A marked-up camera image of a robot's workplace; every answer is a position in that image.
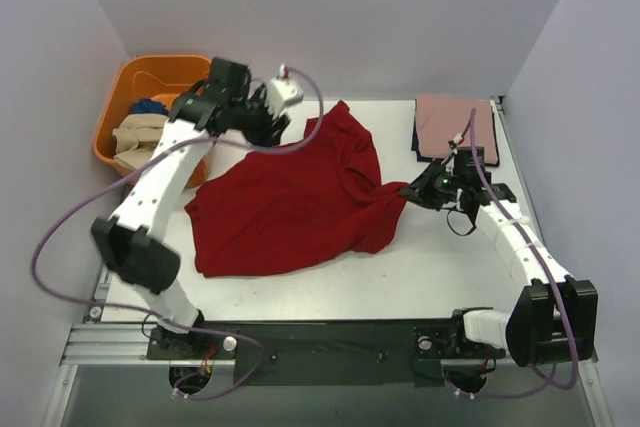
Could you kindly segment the red t shirt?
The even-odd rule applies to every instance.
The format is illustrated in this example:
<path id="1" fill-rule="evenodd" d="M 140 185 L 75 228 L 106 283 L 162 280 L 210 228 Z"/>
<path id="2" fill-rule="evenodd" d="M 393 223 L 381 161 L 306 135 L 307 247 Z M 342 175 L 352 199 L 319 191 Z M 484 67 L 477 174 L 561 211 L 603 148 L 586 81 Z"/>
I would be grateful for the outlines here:
<path id="1" fill-rule="evenodd" d="M 382 181 L 371 133 L 344 102 L 308 120 L 314 128 L 304 148 L 250 153 L 197 190 L 185 211 L 202 276 L 285 274 L 392 242 L 405 185 Z"/>

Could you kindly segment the beige t shirt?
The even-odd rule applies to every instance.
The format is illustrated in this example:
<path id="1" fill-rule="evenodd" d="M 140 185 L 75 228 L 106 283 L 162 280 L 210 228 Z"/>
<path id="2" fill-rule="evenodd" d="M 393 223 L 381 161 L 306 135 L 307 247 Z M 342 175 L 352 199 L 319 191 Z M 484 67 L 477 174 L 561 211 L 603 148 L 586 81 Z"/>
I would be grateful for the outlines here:
<path id="1" fill-rule="evenodd" d="M 112 130 L 116 142 L 113 156 L 116 165 L 128 174 L 149 162 L 163 134 L 168 117 L 144 113 L 128 115 Z"/>

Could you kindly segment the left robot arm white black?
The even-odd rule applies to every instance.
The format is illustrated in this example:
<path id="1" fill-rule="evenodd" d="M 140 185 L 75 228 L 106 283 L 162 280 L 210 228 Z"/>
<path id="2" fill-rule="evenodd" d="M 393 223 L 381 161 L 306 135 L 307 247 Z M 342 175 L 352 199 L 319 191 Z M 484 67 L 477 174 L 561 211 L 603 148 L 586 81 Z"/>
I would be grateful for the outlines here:
<path id="1" fill-rule="evenodd" d="M 285 108 L 304 97 L 287 67 L 257 89 L 251 81 L 248 66 L 213 59 L 208 76 L 174 99 L 153 166 L 109 218 L 91 226 L 106 267 L 141 296 L 184 359 L 203 352 L 206 335 L 195 327 L 201 313 L 178 281 L 180 255 L 164 242 L 174 206 L 213 137 L 236 130 L 254 145 L 276 146 L 289 124 Z"/>

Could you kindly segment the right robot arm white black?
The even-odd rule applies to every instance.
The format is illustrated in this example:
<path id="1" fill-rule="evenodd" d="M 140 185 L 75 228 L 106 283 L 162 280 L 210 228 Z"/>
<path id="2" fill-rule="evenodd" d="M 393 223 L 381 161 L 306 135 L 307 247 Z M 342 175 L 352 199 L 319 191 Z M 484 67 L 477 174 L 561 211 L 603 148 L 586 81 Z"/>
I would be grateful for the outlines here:
<path id="1" fill-rule="evenodd" d="M 521 367 L 583 361 L 594 353 L 598 292 L 575 279 L 542 244 L 504 183 L 494 183 L 481 148 L 436 159 L 400 196 L 428 210 L 462 213 L 492 243 L 521 293 L 509 313 L 459 310 L 446 343 L 458 356 L 481 344 L 508 352 Z"/>

